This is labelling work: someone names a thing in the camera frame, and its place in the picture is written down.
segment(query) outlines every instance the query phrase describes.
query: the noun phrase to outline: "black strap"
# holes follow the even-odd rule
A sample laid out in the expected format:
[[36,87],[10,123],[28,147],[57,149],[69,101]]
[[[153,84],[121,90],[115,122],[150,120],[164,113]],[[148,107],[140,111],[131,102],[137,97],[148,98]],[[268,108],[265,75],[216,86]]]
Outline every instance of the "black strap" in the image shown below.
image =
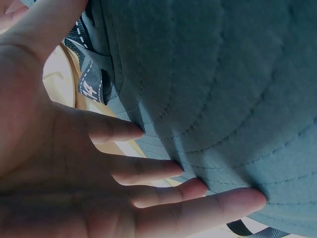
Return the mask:
[[268,227],[258,233],[253,234],[249,229],[244,225],[241,220],[230,222],[227,224],[229,229],[231,229],[235,234],[242,237],[249,238],[281,238],[288,236],[289,234],[271,227]]
[[76,21],[64,44],[79,58],[82,75],[78,83],[78,92],[106,105],[111,95],[111,79],[114,79],[112,59],[110,56],[94,52],[82,18]]

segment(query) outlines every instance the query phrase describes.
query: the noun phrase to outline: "palm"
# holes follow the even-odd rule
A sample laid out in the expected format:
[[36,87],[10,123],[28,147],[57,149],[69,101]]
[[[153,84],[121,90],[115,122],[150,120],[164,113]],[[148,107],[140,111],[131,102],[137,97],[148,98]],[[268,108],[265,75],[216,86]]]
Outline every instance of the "palm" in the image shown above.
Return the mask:
[[43,65],[86,2],[38,1],[0,37],[1,237],[184,237],[262,208],[265,198],[252,189],[199,198],[207,188],[198,179],[172,188],[134,185],[182,170],[172,161],[101,153],[92,140],[142,131],[50,101]]

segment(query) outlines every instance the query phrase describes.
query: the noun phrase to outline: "gray hat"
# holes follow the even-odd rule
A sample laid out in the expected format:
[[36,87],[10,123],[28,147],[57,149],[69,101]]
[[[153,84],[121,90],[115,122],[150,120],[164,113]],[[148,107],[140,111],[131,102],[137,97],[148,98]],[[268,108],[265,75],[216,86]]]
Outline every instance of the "gray hat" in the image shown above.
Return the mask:
[[250,218],[317,237],[317,1],[92,0],[82,21],[148,157],[208,194],[256,187]]

